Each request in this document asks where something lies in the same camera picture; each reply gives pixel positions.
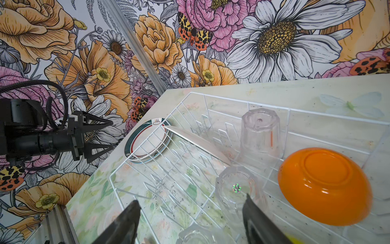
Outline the teal rimmed back plate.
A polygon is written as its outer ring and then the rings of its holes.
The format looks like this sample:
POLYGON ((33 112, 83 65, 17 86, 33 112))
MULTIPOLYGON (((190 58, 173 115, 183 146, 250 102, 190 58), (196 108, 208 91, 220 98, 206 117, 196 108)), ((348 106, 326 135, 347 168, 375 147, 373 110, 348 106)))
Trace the teal rimmed back plate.
POLYGON ((211 154, 212 156, 219 159, 226 165, 232 166, 232 163, 229 160, 229 158, 225 156, 213 143, 207 141, 206 139, 196 135, 195 133, 183 130, 176 126, 165 126, 165 129, 187 140, 188 142, 199 147, 203 151, 211 154))

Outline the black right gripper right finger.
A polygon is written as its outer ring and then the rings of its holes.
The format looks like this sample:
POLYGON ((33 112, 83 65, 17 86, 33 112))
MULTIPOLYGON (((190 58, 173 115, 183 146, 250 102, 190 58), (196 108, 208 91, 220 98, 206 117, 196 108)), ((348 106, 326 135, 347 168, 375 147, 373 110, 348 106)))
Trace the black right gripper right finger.
POLYGON ((287 236, 255 205, 249 194, 246 195, 242 214, 249 244, 292 244, 287 236))

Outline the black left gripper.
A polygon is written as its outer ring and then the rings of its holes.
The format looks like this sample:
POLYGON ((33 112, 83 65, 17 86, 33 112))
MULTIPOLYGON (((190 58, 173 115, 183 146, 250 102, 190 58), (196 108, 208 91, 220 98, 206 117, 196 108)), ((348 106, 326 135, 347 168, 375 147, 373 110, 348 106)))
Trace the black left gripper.
POLYGON ((11 165, 21 165, 34 156, 65 152, 78 161, 84 152, 87 163, 92 163, 114 150, 113 145, 84 144, 84 133, 112 126, 111 120, 75 111, 65 129, 45 131, 48 119, 38 101, 1 99, 1 155, 11 165))

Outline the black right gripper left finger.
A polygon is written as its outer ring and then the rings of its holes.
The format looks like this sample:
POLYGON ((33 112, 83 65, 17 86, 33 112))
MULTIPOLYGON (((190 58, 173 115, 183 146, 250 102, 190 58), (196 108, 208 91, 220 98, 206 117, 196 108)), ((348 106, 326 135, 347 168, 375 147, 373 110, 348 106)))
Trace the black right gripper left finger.
POLYGON ((141 206, 138 200, 134 200, 93 244, 134 244, 137 238, 140 215, 141 206))

